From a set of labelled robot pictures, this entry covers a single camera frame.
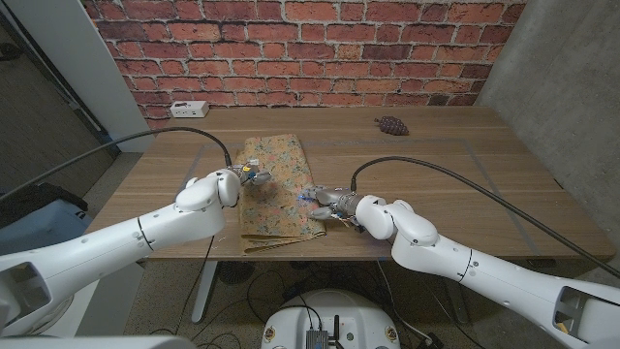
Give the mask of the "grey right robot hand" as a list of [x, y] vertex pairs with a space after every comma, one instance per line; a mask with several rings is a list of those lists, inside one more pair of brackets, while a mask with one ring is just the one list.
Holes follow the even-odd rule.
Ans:
[[301, 191], [303, 199], [311, 199], [319, 207], [308, 217], [315, 220], [347, 219], [356, 214], [362, 196], [349, 188], [314, 186]]

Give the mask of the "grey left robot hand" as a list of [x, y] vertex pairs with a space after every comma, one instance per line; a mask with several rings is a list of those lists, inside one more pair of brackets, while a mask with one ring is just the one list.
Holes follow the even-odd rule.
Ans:
[[244, 164], [232, 165], [230, 170], [238, 176], [241, 185], [262, 185], [272, 179], [270, 172], [260, 169], [258, 159], [250, 159]]

